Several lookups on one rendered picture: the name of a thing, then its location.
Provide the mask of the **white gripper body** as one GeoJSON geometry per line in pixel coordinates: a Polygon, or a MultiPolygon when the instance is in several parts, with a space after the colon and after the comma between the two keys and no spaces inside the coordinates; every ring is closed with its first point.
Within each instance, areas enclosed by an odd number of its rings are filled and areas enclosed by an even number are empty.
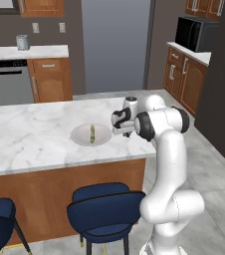
{"type": "Polygon", "coordinates": [[[120,125],[120,128],[113,127],[113,134],[125,134],[126,132],[130,132],[130,134],[134,131],[134,123],[133,122],[125,122],[120,125]]]}

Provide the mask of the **white round plate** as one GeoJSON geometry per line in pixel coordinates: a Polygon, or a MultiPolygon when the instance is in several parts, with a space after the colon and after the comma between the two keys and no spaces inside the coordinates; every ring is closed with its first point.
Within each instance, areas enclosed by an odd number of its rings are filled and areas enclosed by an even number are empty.
{"type": "Polygon", "coordinates": [[[75,127],[71,133],[72,141],[82,146],[98,146],[112,138],[112,131],[102,124],[83,124],[75,127]],[[91,143],[91,125],[95,125],[95,141],[91,143]]]}

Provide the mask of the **wooden base cabinet run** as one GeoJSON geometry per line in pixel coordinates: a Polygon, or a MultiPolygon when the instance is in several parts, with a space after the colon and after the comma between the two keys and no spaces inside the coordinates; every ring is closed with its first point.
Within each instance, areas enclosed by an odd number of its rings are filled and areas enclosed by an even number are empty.
{"type": "Polygon", "coordinates": [[[193,57],[173,48],[168,49],[164,88],[194,117],[199,106],[207,67],[193,57]]]}

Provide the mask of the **wooden kitchen island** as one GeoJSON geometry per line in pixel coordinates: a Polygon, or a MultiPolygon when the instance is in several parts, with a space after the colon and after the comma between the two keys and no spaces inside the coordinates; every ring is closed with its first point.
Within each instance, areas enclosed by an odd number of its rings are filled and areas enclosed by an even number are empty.
{"type": "Polygon", "coordinates": [[[99,146],[72,141],[82,124],[111,125],[122,98],[0,107],[0,197],[16,204],[28,241],[73,235],[67,205],[85,185],[123,182],[141,190],[145,159],[154,154],[136,134],[99,146]]]}

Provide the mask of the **black microwave oven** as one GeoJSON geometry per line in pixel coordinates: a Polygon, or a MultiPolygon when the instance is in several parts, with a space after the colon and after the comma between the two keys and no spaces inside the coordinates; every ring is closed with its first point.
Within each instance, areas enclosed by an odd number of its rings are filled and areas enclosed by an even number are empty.
{"type": "Polygon", "coordinates": [[[175,43],[195,53],[211,52],[219,23],[197,17],[179,17],[175,43]]]}

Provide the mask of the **grey dishwasher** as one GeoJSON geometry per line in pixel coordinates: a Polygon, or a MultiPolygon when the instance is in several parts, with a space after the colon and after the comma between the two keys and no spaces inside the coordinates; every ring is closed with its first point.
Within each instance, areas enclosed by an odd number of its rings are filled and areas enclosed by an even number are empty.
{"type": "Polygon", "coordinates": [[[0,106],[33,103],[27,61],[0,60],[0,106]]]}

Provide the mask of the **grey speckled pot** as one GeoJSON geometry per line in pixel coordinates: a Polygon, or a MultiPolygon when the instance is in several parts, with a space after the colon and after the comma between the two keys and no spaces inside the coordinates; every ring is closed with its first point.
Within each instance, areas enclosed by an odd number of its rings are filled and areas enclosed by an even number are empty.
{"type": "Polygon", "coordinates": [[[18,35],[16,37],[16,43],[19,51],[28,51],[30,49],[27,35],[18,35]]]}

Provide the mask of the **wooden wall cabinet run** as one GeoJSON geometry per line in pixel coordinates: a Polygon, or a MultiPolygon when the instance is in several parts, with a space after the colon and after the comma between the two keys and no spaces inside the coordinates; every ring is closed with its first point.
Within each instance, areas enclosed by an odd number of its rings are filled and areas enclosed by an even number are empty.
{"type": "Polygon", "coordinates": [[[225,0],[186,0],[185,13],[219,21],[225,0]]]}

